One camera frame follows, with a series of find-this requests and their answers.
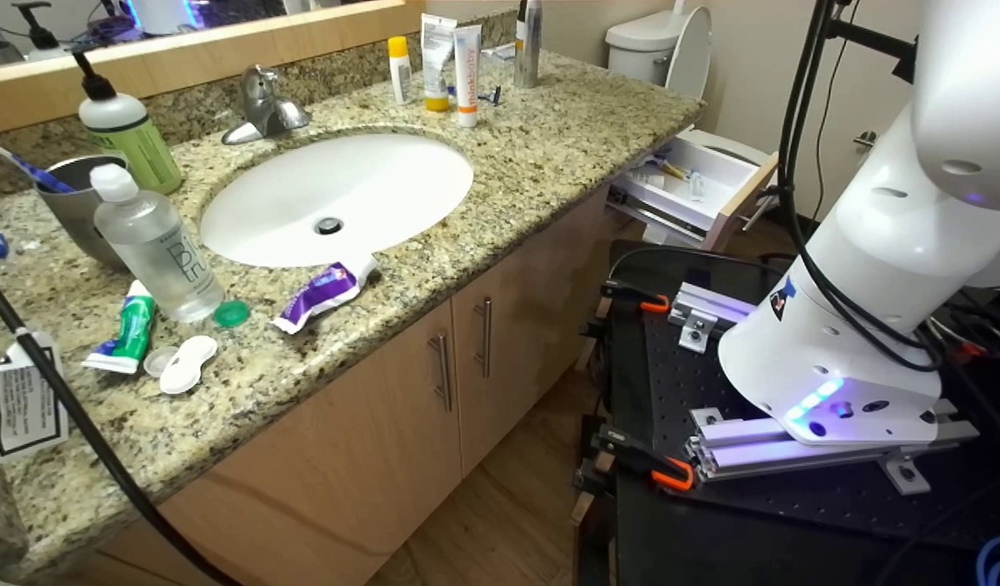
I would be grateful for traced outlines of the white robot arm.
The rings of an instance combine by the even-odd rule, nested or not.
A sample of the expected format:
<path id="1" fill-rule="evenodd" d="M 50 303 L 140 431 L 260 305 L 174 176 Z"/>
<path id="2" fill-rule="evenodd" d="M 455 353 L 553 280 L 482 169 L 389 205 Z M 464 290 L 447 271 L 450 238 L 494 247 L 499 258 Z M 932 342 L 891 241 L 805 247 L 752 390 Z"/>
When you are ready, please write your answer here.
<path id="1" fill-rule="evenodd" d="M 811 447 L 935 438 L 916 325 L 1000 254 L 1000 0 L 920 0 L 914 98 L 770 296 L 718 345 Z"/>

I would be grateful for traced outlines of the aluminium robot base mount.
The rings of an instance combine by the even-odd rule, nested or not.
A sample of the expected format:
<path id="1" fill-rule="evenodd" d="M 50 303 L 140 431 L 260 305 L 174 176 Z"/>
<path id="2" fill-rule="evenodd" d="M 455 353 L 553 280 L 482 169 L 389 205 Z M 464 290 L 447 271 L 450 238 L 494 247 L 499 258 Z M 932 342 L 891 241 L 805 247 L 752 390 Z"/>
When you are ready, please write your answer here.
<path id="1" fill-rule="evenodd" d="M 876 464 L 898 494 L 922 494 L 916 457 L 979 439 L 937 374 L 891 366 L 817 303 L 794 300 L 793 284 L 759 305 L 686 284 L 674 317 L 680 348 L 715 348 L 731 393 L 755 407 L 692 410 L 687 453 L 705 482 Z"/>

